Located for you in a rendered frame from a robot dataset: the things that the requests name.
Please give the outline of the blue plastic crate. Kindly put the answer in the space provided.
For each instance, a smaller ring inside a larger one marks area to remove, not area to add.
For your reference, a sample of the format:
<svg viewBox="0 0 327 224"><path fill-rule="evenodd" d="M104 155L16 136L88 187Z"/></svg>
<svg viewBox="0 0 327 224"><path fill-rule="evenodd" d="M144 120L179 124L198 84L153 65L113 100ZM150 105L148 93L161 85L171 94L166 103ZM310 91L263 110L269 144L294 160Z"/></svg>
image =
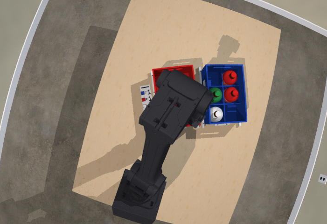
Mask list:
<svg viewBox="0 0 327 224"><path fill-rule="evenodd" d="M233 85L223 86L223 73L227 70L233 70L236 72L237 81ZM244 122L247 119L247 105L243 64L206 64L201 72L202 85L206 86L208 89L212 87L219 88L223 93L222 99L219 102L216 104L210 104L205 114L206 118L204 119L204 123L210 125ZM226 103L224 101L224 90L229 87L235 87L239 92L239 97L234 102ZM218 123L211 123L211 107L219 107L223 112L223 118Z"/></svg>

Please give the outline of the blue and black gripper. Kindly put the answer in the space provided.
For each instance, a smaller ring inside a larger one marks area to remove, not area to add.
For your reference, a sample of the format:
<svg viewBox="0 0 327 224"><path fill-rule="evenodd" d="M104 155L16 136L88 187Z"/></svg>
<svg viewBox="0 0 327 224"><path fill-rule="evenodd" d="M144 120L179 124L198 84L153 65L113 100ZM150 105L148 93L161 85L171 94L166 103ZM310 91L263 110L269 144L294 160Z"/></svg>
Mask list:
<svg viewBox="0 0 327 224"><path fill-rule="evenodd" d="M203 119L201 120L201 122L206 118L206 116L203 117ZM197 128L199 126L199 124L201 123L200 121L195 122L195 121L189 121L188 123L193 126L194 128Z"/></svg>

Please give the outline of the white paper pick list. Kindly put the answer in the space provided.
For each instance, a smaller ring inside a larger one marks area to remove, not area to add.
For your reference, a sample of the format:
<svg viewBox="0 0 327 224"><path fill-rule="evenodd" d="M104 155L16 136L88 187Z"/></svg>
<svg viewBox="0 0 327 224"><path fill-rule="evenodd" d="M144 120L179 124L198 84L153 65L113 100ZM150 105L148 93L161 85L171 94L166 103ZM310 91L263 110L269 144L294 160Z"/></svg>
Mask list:
<svg viewBox="0 0 327 224"><path fill-rule="evenodd" d="M150 85L140 86L140 92L141 92L143 110L145 110L145 108L147 107L147 105L152 99Z"/></svg>

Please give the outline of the red bottle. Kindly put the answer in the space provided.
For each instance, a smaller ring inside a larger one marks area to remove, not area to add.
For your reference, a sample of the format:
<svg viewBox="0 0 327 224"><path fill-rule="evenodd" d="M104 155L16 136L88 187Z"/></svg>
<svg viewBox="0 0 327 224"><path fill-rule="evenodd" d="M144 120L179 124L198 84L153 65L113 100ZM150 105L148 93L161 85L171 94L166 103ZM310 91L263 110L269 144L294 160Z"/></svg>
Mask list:
<svg viewBox="0 0 327 224"><path fill-rule="evenodd" d="M229 87L224 90L224 101L226 103L234 102L238 99L239 92L235 87Z"/></svg>
<svg viewBox="0 0 327 224"><path fill-rule="evenodd" d="M233 85L237 81L237 74L233 70L227 70L223 73L223 85Z"/></svg>

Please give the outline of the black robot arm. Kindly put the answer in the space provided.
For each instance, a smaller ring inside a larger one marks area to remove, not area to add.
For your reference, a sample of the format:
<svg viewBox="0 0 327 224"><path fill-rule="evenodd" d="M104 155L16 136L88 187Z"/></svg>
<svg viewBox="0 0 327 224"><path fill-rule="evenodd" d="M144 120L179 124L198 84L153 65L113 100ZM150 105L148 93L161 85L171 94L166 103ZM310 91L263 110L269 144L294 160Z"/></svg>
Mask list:
<svg viewBox="0 0 327 224"><path fill-rule="evenodd" d="M166 180L161 168L170 145L190 120L202 120L215 98L206 86L176 69L164 69L156 86L159 89L139 118L146 132L142 159L130 168L121 195L123 201L148 209L154 207L158 188Z"/></svg>

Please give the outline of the red crate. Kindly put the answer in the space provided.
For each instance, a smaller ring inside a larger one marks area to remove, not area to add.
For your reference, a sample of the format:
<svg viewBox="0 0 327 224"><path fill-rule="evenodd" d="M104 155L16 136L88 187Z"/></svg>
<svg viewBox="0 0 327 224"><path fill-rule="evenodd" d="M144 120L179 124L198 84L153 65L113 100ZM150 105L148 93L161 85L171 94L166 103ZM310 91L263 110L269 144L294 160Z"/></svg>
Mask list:
<svg viewBox="0 0 327 224"><path fill-rule="evenodd" d="M195 75L194 75L194 68L193 65L183 65L183 66L174 66L174 67L165 67L165 68L157 68L157 69L152 69L153 71L153 82L154 82L154 91L155 93L157 92L157 90L159 89L156 86L156 82L158 77L160 76L160 74L162 73L162 71L164 69L173 71L174 69L182 72L183 74L189 76L190 78L195 80Z"/></svg>

